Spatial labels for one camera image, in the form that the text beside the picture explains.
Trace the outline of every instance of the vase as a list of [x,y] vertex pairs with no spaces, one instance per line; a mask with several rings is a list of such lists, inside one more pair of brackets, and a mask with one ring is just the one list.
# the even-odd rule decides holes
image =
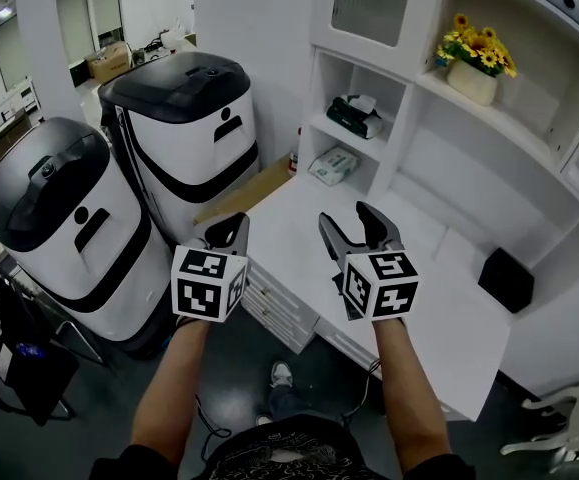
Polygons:
[[447,75],[447,83],[467,98],[485,107],[491,105],[498,89],[498,80],[470,66],[462,60],[456,60]]

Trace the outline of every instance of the shoe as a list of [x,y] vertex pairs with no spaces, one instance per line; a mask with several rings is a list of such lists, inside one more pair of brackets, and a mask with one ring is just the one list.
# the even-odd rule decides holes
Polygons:
[[268,414],[259,414],[256,417],[256,427],[260,425],[266,425],[267,423],[273,423],[273,420],[269,417]]
[[277,386],[293,387],[293,375],[284,361],[276,361],[271,368],[271,387]]

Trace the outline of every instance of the jeans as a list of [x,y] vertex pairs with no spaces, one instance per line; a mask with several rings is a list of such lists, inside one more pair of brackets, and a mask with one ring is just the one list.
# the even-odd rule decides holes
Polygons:
[[334,418],[311,409],[311,406],[289,386],[276,386],[271,390],[269,394],[269,409],[271,410],[273,421],[284,420],[298,414],[308,414],[335,421]]

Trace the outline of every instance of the black robot lid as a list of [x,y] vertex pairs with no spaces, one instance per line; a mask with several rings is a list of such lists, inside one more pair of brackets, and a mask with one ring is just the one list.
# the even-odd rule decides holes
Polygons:
[[147,62],[98,90],[103,102],[172,124],[198,121],[245,94],[240,64],[208,53],[181,52]]
[[63,224],[102,177],[111,153],[94,128],[54,117],[0,159],[0,242],[35,249]]

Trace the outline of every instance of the forearm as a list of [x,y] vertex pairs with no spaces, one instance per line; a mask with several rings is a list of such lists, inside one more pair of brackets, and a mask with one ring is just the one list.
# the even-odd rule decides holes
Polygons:
[[440,403],[397,320],[374,323],[389,429],[403,472],[427,459],[451,453]]
[[196,389],[209,323],[178,329],[133,420],[131,444],[147,446],[180,464],[196,408]]

